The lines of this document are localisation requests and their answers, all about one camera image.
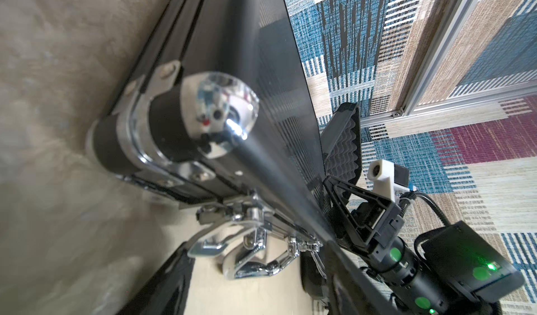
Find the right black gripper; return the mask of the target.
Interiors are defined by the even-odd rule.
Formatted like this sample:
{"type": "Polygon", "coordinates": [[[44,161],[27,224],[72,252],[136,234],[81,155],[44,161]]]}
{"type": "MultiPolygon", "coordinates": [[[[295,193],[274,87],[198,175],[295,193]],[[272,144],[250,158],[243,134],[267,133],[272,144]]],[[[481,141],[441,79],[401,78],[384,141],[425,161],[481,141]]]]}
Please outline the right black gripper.
{"type": "Polygon", "coordinates": [[[324,180],[324,187],[338,245],[367,253],[364,260],[392,291],[396,308],[404,314],[446,314],[449,288],[397,237],[404,225],[401,207],[333,176],[324,180]]]}

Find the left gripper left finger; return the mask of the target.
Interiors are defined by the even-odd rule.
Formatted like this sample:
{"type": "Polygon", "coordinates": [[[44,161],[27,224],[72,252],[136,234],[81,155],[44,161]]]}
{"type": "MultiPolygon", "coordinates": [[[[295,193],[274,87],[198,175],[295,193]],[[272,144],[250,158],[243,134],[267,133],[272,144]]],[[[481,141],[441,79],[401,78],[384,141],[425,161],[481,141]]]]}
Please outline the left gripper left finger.
{"type": "Polygon", "coordinates": [[[183,315],[194,264],[195,260],[187,255],[187,244],[182,243],[117,313],[183,315]]]}

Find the grey poker case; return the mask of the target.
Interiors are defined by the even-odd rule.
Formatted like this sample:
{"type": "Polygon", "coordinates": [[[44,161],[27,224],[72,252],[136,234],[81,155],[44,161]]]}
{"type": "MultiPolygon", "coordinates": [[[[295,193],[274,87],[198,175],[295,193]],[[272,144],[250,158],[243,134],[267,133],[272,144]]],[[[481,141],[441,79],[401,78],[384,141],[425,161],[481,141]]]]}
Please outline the grey poker case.
{"type": "MultiPolygon", "coordinates": [[[[320,134],[325,174],[355,185],[362,175],[360,137],[360,113],[357,103],[345,102],[320,134]]],[[[319,266],[325,257],[324,248],[319,252],[304,252],[300,257],[300,273],[303,290],[316,301],[327,305],[329,292],[326,279],[319,266]]]]}

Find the black poker case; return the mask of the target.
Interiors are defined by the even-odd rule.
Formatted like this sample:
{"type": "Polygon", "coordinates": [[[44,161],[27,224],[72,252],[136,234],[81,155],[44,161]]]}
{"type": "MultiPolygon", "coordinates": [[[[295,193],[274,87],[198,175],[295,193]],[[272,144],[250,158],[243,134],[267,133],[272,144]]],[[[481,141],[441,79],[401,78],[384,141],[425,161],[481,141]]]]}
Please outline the black poker case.
{"type": "Polygon", "coordinates": [[[118,179],[198,209],[228,279],[302,253],[325,275],[325,168],[285,0],[169,0],[86,138],[118,179]]]}

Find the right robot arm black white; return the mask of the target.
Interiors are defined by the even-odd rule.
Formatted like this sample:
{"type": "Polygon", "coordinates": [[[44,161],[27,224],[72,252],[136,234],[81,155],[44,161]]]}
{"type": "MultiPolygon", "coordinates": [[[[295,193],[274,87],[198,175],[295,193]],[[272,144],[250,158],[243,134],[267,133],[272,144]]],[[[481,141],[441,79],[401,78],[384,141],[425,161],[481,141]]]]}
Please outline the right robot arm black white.
{"type": "Polygon", "coordinates": [[[366,263],[365,273],[391,290],[404,314],[500,314],[500,299],[525,284],[520,270],[464,221],[451,223],[422,191],[396,203],[332,176],[324,187],[345,231],[339,244],[366,263]],[[399,232],[416,198],[443,225],[408,246],[399,232]]]}

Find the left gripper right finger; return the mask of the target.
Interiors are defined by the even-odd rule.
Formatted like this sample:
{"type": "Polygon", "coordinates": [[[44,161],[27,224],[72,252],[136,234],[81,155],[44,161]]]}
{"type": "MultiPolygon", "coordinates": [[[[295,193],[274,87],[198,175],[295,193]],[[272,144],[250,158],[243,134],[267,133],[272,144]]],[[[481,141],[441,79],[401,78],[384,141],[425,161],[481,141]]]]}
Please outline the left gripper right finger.
{"type": "Polygon", "coordinates": [[[399,313],[370,282],[369,278],[344,254],[337,243],[327,242],[323,249],[330,314],[389,315],[399,313]]]}

